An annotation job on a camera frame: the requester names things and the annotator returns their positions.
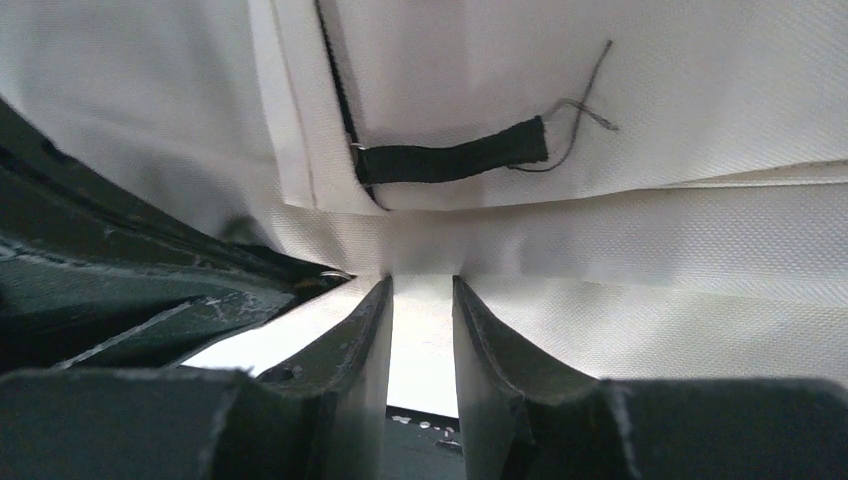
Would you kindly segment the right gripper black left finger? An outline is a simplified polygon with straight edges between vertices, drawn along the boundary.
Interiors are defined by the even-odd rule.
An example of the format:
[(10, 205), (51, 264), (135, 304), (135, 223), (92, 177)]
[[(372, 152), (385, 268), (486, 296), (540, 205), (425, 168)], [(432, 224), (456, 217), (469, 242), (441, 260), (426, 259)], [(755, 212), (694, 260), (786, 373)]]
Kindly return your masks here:
[(393, 283), (257, 377), (18, 370), (1, 380), (5, 479), (375, 479)]

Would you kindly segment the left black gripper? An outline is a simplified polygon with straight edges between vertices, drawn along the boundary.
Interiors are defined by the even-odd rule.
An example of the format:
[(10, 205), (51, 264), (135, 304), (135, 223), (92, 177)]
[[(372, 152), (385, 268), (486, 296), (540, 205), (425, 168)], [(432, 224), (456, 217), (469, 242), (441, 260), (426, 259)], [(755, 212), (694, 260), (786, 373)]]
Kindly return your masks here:
[(349, 275), (187, 226), (1, 108), (1, 367), (161, 367)]

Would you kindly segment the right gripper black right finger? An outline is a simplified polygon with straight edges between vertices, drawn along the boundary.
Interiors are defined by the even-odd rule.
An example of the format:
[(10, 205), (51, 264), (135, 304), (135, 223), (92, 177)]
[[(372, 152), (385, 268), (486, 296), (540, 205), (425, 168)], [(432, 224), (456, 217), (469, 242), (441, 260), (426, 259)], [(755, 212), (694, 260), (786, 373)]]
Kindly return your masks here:
[(601, 380), (453, 281), (470, 479), (843, 479), (847, 393), (814, 379)]

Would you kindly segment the beige canvas student bag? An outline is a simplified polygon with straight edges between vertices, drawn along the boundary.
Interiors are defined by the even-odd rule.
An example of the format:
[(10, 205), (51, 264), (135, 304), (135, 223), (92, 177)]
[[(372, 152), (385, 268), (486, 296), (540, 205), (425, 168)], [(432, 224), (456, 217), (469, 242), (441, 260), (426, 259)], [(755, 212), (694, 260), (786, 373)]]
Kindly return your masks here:
[(462, 275), (601, 377), (847, 380), (843, 1), (5, 1), (1, 97), (168, 216), (399, 279), (397, 392)]

